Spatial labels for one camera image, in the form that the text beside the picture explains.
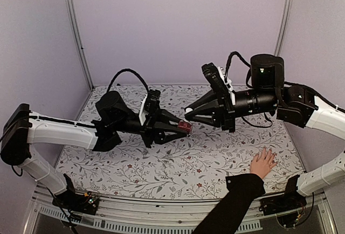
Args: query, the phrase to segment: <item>table surface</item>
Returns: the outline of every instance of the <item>table surface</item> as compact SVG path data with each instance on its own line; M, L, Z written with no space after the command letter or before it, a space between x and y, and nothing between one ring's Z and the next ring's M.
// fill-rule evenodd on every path
M183 118L184 110L209 86L150 86L160 90L161 108ZM100 119L95 103L106 92L97 87L80 120ZM116 86L127 106L138 111L146 93L142 86ZM263 115L247 116L254 125L267 125ZM236 119L236 131L193 123L190 136L146 148L139 135L119 133L122 144L101 153L79 147L63 149L57 169L68 174L76 189L102 194L155 199L217 199L226 195L225 176L248 173L250 162L264 147L277 153L278 165L265 178L266 193L283 191L287 179L303 172L285 125L254 128Z

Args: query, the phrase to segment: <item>black cable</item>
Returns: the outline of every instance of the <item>black cable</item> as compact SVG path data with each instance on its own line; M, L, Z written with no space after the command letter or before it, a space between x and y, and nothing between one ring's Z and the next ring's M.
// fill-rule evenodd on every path
M297 84L297 83L292 83L292 82L284 82L284 84L288 85L288 86L301 86L303 88L306 88L307 90L309 90L311 93L313 93L314 95L317 95L323 102L325 102L326 104L328 104L329 106L332 106L333 108L336 108L337 110L339 110L340 112L345 113L345 109L341 108L341 107L337 107L335 104L333 104L332 102L328 101L325 97L323 97L318 91L316 91L315 89L308 87L306 85L302 85L302 84Z
M12 168L13 172L14 172L17 176L21 177L21 176L23 175L23 169L22 169L22 168L20 169L20 174L19 174L18 172L16 172L15 168L13 167L13 165L11 165L11 168Z
M271 125L269 125L269 126L254 125L254 124L250 123L249 121L247 121L247 119L245 119L243 116L241 118L242 118L243 121L248 123L250 126L253 126L253 127L256 127L256 128L271 128L272 125L273 125L272 120L267 117L266 113L264 113L264 116L265 116L265 119L271 123Z
M312 212L313 212L314 202L315 202L315 196L314 196L314 192L313 192L312 207L311 207L311 209L310 209L310 212L309 212L308 216L305 218L305 220L304 220L303 222L296 224L295 227L302 225L304 222L306 222L306 221L310 218L310 216L311 216L311 214L312 214Z
M55 198L55 195L52 193L52 191L47 188L50 195L53 197L53 200L56 202L56 204L58 205L58 207L60 208L60 210L63 212L63 214L65 215L65 217L67 218L69 224L70 224L70 230L74 233L74 234L78 234L77 230L75 229L75 227L73 226L74 224L71 221L71 217L67 215L67 213L64 211L64 209L61 207L60 203L58 202L58 200Z
M227 62L226 62L226 67L225 67L225 80L227 81L227 74L229 72L229 68L230 68L230 65L231 65L231 59L232 57L234 56L237 56L247 67L250 68L250 64L248 62L246 62L246 60L241 56L241 54L239 54L238 52L231 52L228 59L227 59Z
M107 89L107 93L110 91L110 88L112 87L115 79L123 72L130 72L134 75L136 75L136 77L140 80L140 82L144 85L145 89L147 92L149 92L149 87L147 86L145 80L134 70L132 70L131 68L124 68L123 70L120 70L112 79L112 81L110 81L110 84L108 86L108 89Z

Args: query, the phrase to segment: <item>purple wall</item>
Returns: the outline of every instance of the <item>purple wall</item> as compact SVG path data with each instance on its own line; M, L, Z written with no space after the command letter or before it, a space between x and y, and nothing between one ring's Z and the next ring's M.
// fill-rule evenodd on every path
M345 0L293 0L281 56L286 80L318 90L345 107ZM287 124L308 170L344 151L345 141ZM339 233L345 233L345 182L326 189Z
M74 118L88 95L65 0L0 1L0 127L21 102L36 112ZM49 161L59 147L40 147ZM0 161L0 233L21 233L35 189Z
M149 83L206 83L201 66L225 65L231 51L246 59L273 53L284 0L74 0L86 58L96 85L120 69ZM247 68L234 61L231 78ZM122 75L120 82L138 82Z

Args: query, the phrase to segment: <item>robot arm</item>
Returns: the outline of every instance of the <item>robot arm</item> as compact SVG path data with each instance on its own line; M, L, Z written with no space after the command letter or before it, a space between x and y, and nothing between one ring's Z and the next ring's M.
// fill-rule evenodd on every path
M345 140L345 114L319 97L314 98L315 110L309 118L306 127L319 129ZM338 157L311 172L303 173L297 181L297 192L303 196L331 185L345 177L345 151Z
M54 143L107 152L121 143L118 132L140 134L148 148L153 142L163 144L187 136L191 124L160 109L159 98L159 91L149 90L136 114L118 92L109 91L96 103L101 120L92 122L44 116L21 104L4 127L1 159L47 186L62 207L95 214L97 196L76 194L71 179L56 171L32 144Z
M230 90L226 73L223 74L214 64L202 66L202 71L212 90L185 109L187 120L234 132L235 118L265 112L274 115L277 112L279 120L345 139L344 111L310 87L299 84L285 87L284 83L288 83L284 82L284 61L280 57L269 54L252 57L248 73L252 78L252 89L236 93ZM230 93L234 94L235 102L231 101ZM292 177L286 193L308 196L344 176L345 153L342 153L320 168Z

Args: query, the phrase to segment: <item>hand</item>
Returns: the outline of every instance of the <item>hand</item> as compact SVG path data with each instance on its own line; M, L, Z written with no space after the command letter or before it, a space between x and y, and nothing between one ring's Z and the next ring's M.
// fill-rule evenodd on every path
M271 149L266 153L266 148L264 148L261 155L258 153L254 157L250 165L250 173L256 174L261 177L261 179L264 179L264 177L271 172L271 169L277 165L277 163L274 162L274 157L275 154L272 154Z

